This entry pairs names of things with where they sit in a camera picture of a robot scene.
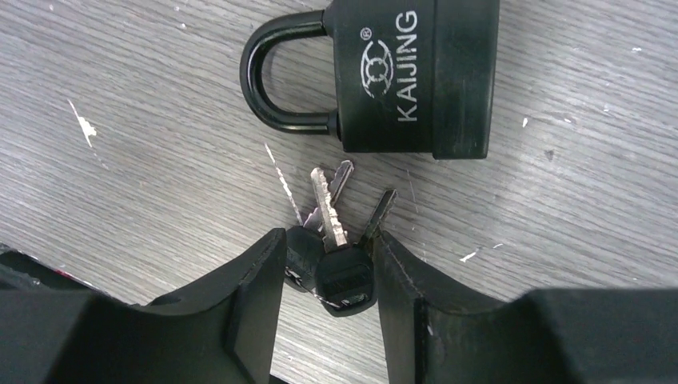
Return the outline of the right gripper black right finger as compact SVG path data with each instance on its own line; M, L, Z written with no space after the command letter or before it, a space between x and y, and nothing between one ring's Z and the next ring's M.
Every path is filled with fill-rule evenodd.
M535 289L511 302L373 244L391 383L674 383L674 289Z

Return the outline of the black-headed key bunch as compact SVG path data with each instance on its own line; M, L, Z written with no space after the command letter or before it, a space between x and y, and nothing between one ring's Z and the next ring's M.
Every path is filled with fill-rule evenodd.
M370 308L377 300L372 244L397 198L386 190L360 239L351 242L338 218L335 204L354 164L344 160L331 180L320 167L311 173L317 207L300 225L286 231L285 282L312 294L334 317L346 317Z

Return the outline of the black Kaijing padlock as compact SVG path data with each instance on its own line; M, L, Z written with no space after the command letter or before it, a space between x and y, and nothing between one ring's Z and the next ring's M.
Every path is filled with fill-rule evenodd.
M267 126L330 134L348 153L482 159L499 18L497 0L334 1L255 30L241 56L241 90ZM279 43L320 36L333 40L337 108L283 110L265 92L265 58Z

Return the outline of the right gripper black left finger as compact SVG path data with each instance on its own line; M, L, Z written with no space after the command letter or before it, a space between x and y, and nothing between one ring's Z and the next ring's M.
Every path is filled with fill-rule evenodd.
M1 248L4 383L270 383L285 231L208 274L130 304Z

